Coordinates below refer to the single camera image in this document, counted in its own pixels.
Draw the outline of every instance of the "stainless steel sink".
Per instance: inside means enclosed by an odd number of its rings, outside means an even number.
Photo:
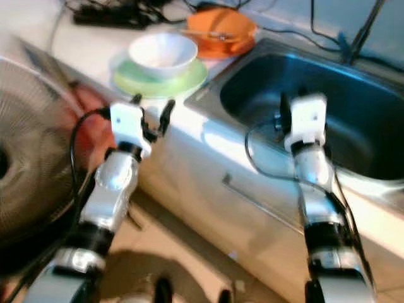
[[[404,213],[404,86],[263,39],[186,104],[245,131],[274,116],[281,94],[312,92],[327,97],[327,141],[343,184]],[[275,131],[267,136],[285,152]]]

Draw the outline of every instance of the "orange bowl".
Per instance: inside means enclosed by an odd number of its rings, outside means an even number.
[[[222,52],[224,55],[228,54],[227,57],[236,56],[242,50],[249,51],[253,47],[251,40],[257,30],[256,24],[248,17],[228,8],[196,13],[187,19],[187,26],[191,31],[206,32],[199,35],[190,34],[198,44],[200,53]],[[231,38],[220,40],[209,35],[209,32],[230,34]]]

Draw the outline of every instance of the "black wire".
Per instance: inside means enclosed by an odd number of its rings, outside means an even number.
[[[169,20],[169,19],[167,19],[167,17],[164,16],[162,11],[160,11],[159,9],[157,9],[154,6],[148,6],[148,9],[152,13],[154,13],[161,22],[164,22],[166,24],[178,24],[178,23],[182,23],[182,22],[186,21],[186,19]]]
[[[339,41],[336,38],[330,37],[328,35],[326,35],[325,33],[321,33],[318,32],[315,28],[314,28],[314,0],[311,0],[311,5],[310,5],[310,10],[311,10],[311,14],[310,14],[310,28],[311,28],[311,32],[315,35],[318,36],[322,36],[332,42],[334,42],[337,46],[340,46]]]
[[[359,59],[363,59],[378,65],[382,65],[384,67],[390,68],[397,73],[404,73],[404,68],[401,68],[399,66],[394,65],[393,63],[390,63],[384,59],[381,59],[379,57],[374,57],[374,56],[366,56],[366,55],[359,55]]]
[[[274,122],[274,119],[270,119],[270,120],[266,120],[266,121],[261,121],[257,124],[255,124],[253,127],[251,127],[245,137],[244,137],[244,149],[246,151],[246,155],[248,158],[248,161],[250,162],[251,166],[260,174],[272,178],[272,179],[279,179],[279,180],[283,180],[283,181],[292,181],[292,182],[296,182],[296,183],[303,183],[303,184],[307,184],[310,185],[318,190],[320,190],[321,192],[323,192],[324,194],[327,194],[328,192],[321,186],[312,183],[310,181],[304,180],[304,179],[299,179],[297,177],[290,177],[289,175],[276,175],[276,174],[271,174],[269,172],[265,172],[263,170],[261,170],[255,163],[253,157],[251,156],[251,152],[250,152],[250,148],[249,148],[249,137],[250,135],[256,131],[258,128],[263,127],[265,125],[269,125],[272,124]],[[355,248],[358,250],[358,253],[361,257],[361,260],[364,262],[364,266],[365,266],[365,270],[372,282],[372,284],[374,283],[373,280],[373,275],[372,275],[372,271],[370,268],[369,263],[366,261],[366,257],[365,257],[365,252],[363,250],[363,246],[362,246],[362,241],[360,239],[360,235],[359,235],[359,231],[358,228],[356,226],[356,222],[355,222],[355,217],[354,214],[352,213],[352,210],[348,204],[348,201],[343,193],[343,189],[340,183],[340,180],[338,178],[338,175],[336,174],[336,170],[335,168],[334,170],[334,177],[335,177],[335,182],[338,188],[338,191],[340,192],[340,195],[342,197],[342,201],[340,201],[339,199],[336,199],[336,202],[338,202],[340,204],[340,206],[342,207],[342,209],[345,212],[345,218],[348,220],[347,225],[352,233],[352,235],[354,236],[354,241],[355,241]]]
[[[296,32],[294,30],[274,30],[272,28],[268,28],[268,27],[261,27],[263,30],[267,30],[269,32],[273,32],[273,33],[292,33],[294,35],[298,35],[300,37],[305,38],[306,40],[310,41],[311,43],[313,43],[315,46],[317,46],[318,48],[327,51],[327,52],[339,52],[339,49],[330,49],[328,47],[322,46],[320,44],[318,44],[318,42],[314,41],[312,38],[308,37],[307,35],[304,35],[303,33],[299,33]]]
[[[196,11],[196,6],[189,3],[188,0],[182,0],[182,2],[184,2],[186,4],[186,6],[189,8],[189,10],[192,13]]]
[[[52,54],[53,42],[54,42],[54,39],[55,39],[57,29],[59,28],[59,24],[60,24],[60,22],[62,20],[65,8],[71,9],[68,6],[67,0],[64,0],[62,2],[61,10],[60,10],[60,12],[58,12],[58,14],[56,16],[56,19],[55,19],[55,22],[54,22],[54,24],[52,26],[52,30],[50,31],[50,35],[49,35],[49,38],[48,38],[48,41],[47,41],[47,47],[46,47],[46,50],[47,50],[48,54]]]
[[[83,124],[84,120],[94,114],[100,114],[105,117],[106,110],[108,108],[104,107],[103,109],[95,109],[87,112],[83,115],[79,121],[74,126],[71,136],[70,136],[70,169],[71,169],[71,180],[72,180],[72,190],[73,190],[73,207],[74,207],[74,215],[71,225],[68,231],[58,240],[56,240],[53,245],[48,247],[32,264],[28,267],[25,274],[20,278],[20,281],[13,289],[13,292],[10,296],[4,301],[4,303],[12,303],[15,297],[18,295],[20,290],[28,283],[30,283],[42,270],[42,268],[51,260],[54,253],[57,249],[59,249],[63,243],[66,241],[68,236],[75,230],[77,223],[80,219],[80,210],[81,203],[79,201],[79,187],[76,175],[76,167],[75,167],[75,154],[74,154],[74,143],[76,141],[76,136],[80,126]]]
[[[251,135],[253,132],[255,132],[258,128],[261,128],[261,127],[263,127],[263,126],[265,126],[265,125],[269,125],[269,124],[273,123],[273,121],[274,121],[274,119],[271,119],[271,120],[261,121],[261,122],[255,124],[253,127],[251,127],[251,128],[247,131],[246,135],[244,136],[244,149],[245,149],[245,151],[246,151],[246,155],[247,155],[248,161],[250,162],[251,166],[252,166],[257,172],[259,172],[261,175],[264,175],[264,176],[266,176],[266,177],[269,177],[269,178],[272,178],[272,179],[279,179],[279,180],[283,180],[283,181],[292,181],[292,182],[297,182],[297,183],[304,183],[304,184],[313,186],[313,187],[315,187],[316,189],[318,189],[318,190],[320,190],[320,191],[322,191],[322,192],[325,192],[324,188],[322,188],[322,187],[319,186],[318,184],[312,183],[312,182],[307,181],[307,180],[304,180],[304,179],[301,179],[301,180],[300,180],[299,178],[291,177],[290,175],[277,175],[277,174],[272,174],[272,173],[269,173],[269,172],[265,172],[265,171],[263,171],[262,169],[260,169],[260,168],[256,165],[256,163],[255,163],[255,161],[254,161],[254,159],[253,159],[253,156],[251,155],[251,152],[250,152],[250,147],[249,147],[249,138],[250,138],[250,135]]]

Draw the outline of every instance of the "cabinet handle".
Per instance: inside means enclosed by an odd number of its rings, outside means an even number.
[[[258,208],[259,210],[263,211],[264,213],[266,213],[267,215],[271,216],[272,218],[274,218],[275,220],[279,221],[280,223],[286,225],[287,227],[289,227],[290,229],[294,230],[295,232],[297,232],[300,235],[303,235],[303,231],[302,228],[300,226],[296,226],[296,224],[294,224],[293,222],[289,222],[287,219],[280,217],[279,215],[277,215],[276,213],[274,213],[273,211],[271,211],[268,207],[266,207],[265,205],[262,205],[261,203],[255,201],[254,199],[252,199],[252,197],[250,197],[248,194],[243,193],[240,189],[237,189],[235,186],[233,186],[231,184],[232,181],[232,176],[229,173],[226,173],[222,179],[222,184],[230,191],[232,191],[233,193],[239,195],[241,198],[243,198],[244,200],[246,200],[248,203],[254,205],[256,208]]]

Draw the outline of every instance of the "white bowl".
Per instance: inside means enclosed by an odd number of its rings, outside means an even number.
[[[198,54],[198,47],[189,38],[177,33],[152,33],[134,40],[129,56],[145,74],[169,79],[184,72]]]

